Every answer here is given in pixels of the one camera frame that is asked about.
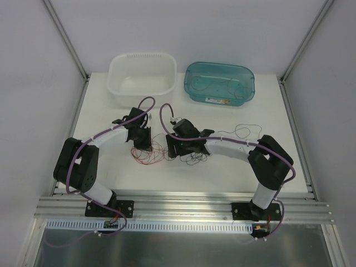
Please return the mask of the teal transparent plastic bin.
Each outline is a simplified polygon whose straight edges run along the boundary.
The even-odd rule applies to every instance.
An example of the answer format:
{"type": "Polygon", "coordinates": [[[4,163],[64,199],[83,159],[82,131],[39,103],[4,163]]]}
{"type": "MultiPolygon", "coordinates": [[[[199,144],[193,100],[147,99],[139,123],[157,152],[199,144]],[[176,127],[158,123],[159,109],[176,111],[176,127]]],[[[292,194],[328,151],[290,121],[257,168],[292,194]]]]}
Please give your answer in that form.
{"type": "Polygon", "coordinates": [[[184,90],[196,102],[208,98],[227,99],[227,106],[241,106],[255,96],[255,76],[244,67],[212,62],[194,62],[188,66],[184,90]]]}

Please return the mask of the aluminium frame post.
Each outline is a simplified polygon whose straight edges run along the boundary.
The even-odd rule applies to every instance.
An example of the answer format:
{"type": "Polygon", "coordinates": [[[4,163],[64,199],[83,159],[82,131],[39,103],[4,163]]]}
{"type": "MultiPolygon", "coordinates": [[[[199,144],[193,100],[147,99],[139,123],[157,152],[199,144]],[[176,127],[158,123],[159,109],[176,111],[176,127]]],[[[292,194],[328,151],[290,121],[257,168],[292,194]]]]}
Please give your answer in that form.
{"type": "Polygon", "coordinates": [[[294,53],[290,63],[288,64],[286,70],[284,71],[283,75],[280,78],[282,84],[284,84],[290,74],[292,73],[293,69],[295,68],[298,61],[301,59],[304,51],[306,50],[309,42],[312,40],[313,36],[315,35],[316,31],[318,30],[319,26],[321,25],[322,21],[324,20],[325,16],[330,11],[332,5],[334,4],[335,0],[326,0],[324,1],[322,7],[318,11],[316,17],[314,18],[313,22],[311,23],[309,29],[307,30],[305,36],[303,37],[300,45],[298,46],[296,52],[294,53]]]}
{"type": "Polygon", "coordinates": [[[61,22],[61,19],[59,15],[57,14],[57,11],[55,10],[55,7],[50,0],[41,0],[41,3],[44,5],[44,8],[46,9],[51,21],[53,22],[55,29],[57,30],[59,36],[61,37],[66,49],[68,50],[75,66],[77,67],[81,77],[83,78],[84,81],[87,81],[89,78],[89,74],[84,68],[83,63],[81,62],[76,49],[74,45],[72,44],[69,35],[67,34],[67,31],[65,30],[63,23],[61,22]]]}

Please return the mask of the right aluminium frame post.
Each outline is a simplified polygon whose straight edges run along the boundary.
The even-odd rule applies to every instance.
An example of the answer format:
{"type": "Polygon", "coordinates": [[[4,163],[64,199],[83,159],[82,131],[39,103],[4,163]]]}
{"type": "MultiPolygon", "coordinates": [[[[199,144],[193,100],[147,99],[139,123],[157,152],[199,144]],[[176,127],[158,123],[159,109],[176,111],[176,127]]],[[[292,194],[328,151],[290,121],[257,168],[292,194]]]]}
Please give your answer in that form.
{"type": "Polygon", "coordinates": [[[284,84],[290,74],[292,73],[293,69],[295,68],[298,61],[301,59],[304,51],[306,50],[309,42],[312,40],[313,36],[315,35],[316,31],[318,30],[319,26],[321,25],[322,21],[324,20],[325,16],[330,11],[332,5],[334,4],[335,0],[326,0],[324,1],[322,7],[318,11],[316,17],[314,18],[313,22],[311,23],[309,29],[307,30],[305,36],[303,37],[300,45],[298,46],[296,52],[294,53],[290,63],[288,64],[286,70],[284,71],[283,75],[280,78],[282,84],[284,84]]]}

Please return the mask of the left aluminium frame post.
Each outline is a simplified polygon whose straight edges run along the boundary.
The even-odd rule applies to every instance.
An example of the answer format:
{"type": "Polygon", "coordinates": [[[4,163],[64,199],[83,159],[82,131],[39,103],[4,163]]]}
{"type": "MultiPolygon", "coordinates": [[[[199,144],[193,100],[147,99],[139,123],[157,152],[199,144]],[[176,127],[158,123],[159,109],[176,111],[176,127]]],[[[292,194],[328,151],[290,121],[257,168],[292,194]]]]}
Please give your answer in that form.
{"type": "Polygon", "coordinates": [[[81,62],[76,49],[74,45],[72,44],[69,35],[67,34],[67,31],[65,30],[63,23],[61,22],[61,19],[59,15],[57,14],[57,11],[55,10],[55,7],[50,0],[41,0],[41,3],[44,5],[44,8],[46,9],[51,21],[53,22],[55,29],[57,30],[59,36],[61,37],[66,49],[68,50],[75,66],[77,67],[81,77],[83,78],[84,81],[87,81],[89,78],[89,74],[84,68],[83,63],[81,62]]]}

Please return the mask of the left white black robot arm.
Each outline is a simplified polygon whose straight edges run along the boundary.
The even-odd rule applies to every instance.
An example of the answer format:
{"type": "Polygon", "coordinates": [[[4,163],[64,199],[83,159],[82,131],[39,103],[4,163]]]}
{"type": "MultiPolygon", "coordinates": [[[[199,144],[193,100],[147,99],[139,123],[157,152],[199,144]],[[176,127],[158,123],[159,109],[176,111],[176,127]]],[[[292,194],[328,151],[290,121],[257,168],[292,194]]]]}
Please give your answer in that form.
{"type": "Polygon", "coordinates": [[[101,217],[121,212],[117,195],[97,181],[99,157],[110,149],[129,141],[134,148],[152,151],[150,115],[133,107],[122,119],[86,140],[73,137],[63,144],[53,171],[53,178],[66,185],[69,194],[79,193],[91,202],[91,209],[101,217]]]}

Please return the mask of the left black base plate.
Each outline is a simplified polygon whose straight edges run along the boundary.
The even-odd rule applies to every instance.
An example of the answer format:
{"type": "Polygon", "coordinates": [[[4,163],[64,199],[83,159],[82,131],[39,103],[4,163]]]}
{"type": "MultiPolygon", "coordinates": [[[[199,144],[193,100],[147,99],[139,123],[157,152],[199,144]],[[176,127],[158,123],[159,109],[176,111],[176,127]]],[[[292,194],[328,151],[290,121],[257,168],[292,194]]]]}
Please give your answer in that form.
{"type": "Polygon", "coordinates": [[[117,211],[119,211],[126,218],[132,218],[134,204],[133,200],[116,200],[112,207],[104,207],[93,202],[87,202],[85,217],[115,217],[117,211]]]}

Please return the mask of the aluminium mounting rail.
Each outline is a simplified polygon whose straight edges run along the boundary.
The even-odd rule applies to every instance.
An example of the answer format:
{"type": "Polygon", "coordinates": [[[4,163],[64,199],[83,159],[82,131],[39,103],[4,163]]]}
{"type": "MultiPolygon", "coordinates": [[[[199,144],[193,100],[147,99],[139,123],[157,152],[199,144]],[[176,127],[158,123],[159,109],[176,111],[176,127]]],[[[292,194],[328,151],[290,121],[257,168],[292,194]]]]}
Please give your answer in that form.
{"type": "MultiPolygon", "coordinates": [[[[248,202],[252,193],[235,192],[163,192],[118,190],[120,200],[134,201],[133,218],[148,221],[221,222],[232,219],[231,203],[248,202]]],[[[285,207],[284,223],[335,224],[327,202],[317,201],[312,193],[280,193],[285,207]]],[[[35,217],[83,218],[86,200],[64,193],[39,199],[35,217]]]]}

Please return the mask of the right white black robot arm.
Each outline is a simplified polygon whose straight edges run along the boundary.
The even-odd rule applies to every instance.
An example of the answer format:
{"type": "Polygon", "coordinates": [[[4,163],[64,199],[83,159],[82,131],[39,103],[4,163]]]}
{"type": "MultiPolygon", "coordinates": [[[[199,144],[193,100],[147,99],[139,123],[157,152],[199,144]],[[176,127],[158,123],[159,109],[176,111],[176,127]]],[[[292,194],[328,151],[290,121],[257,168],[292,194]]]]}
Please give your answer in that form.
{"type": "Polygon", "coordinates": [[[170,117],[173,133],[166,135],[169,158],[188,154],[221,155],[250,164],[259,184],[247,207],[238,214],[259,221],[269,214],[270,204],[279,193],[294,161],[276,140],[264,135],[256,141],[227,137],[213,130],[199,131],[185,118],[170,117]]]}

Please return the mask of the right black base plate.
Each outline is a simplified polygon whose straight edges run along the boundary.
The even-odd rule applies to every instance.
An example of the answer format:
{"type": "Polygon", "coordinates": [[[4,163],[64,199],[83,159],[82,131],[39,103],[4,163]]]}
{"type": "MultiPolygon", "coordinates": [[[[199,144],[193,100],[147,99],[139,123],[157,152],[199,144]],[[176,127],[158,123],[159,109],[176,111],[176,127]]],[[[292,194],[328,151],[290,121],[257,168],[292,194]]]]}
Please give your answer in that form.
{"type": "Polygon", "coordinates": [[[252,202],[232,202],[231,213],[233,220],[249,221],[279,221],[281,208],[277,203],[271,203],[266,209],[261,209],[252,202]]]}

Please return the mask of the label sticker on bin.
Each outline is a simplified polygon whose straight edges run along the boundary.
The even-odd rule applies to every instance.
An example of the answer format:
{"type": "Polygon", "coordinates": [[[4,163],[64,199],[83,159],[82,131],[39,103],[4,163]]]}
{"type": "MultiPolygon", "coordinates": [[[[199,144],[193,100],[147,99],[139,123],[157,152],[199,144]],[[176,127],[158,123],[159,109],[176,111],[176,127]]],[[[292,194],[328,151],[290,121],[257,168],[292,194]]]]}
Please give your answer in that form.
{"type": "Polygon", "coordinates": [[[217,105],[230,105],[231,101],[227,99],[217,99],[217,98],[206,98],[205,102],[213,103],[217,105]]]}

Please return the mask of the white plastic tub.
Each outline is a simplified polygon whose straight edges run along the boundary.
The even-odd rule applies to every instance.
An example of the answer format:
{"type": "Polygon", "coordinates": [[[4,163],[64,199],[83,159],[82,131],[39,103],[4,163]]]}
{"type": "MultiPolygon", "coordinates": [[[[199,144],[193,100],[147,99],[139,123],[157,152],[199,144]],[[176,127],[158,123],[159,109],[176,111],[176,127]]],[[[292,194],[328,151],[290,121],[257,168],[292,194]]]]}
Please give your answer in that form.
{"type": "Polygon", "coordinates": [[[110,63],[106,87],[123,107],[138,106],[147,96],[155,105],[171,102],[177,84],[177,63],[167,53],[125,53],[110,63]]]}

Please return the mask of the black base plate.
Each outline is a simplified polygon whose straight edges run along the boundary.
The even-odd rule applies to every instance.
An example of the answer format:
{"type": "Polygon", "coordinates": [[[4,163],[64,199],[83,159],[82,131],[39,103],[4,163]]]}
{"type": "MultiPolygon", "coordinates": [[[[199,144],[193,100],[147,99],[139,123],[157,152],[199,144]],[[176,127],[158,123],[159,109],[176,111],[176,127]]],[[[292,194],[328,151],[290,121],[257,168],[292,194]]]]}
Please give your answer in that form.
{"type": "Polygon", "coordinates": [[[266,209],[261,209],[252,202],[232,202],[231,213],[233,220],[249,221],[279,221],[281,208],[277,203],[271,203],[266,209]]]}
{"type": "Polygon", "coordinates": [[[104,207],[93,202],[87,202],[85,217],[115,217],[117,211],[119,211],[126,218],[132,218],[134,204],[133,200],[116,200],[112,207],[104,207]]]}

